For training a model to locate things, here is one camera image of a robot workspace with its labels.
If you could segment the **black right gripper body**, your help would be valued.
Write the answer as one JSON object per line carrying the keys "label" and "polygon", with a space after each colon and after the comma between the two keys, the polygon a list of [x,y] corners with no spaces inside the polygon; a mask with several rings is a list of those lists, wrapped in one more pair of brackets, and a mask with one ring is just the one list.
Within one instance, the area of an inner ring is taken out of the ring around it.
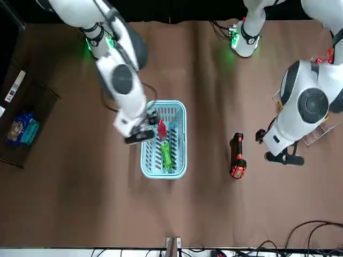
{"label": "black right gripper body", "polygon": [[156,126],[159,123],[159,115],[157,111],[146,111],[145,126]]}

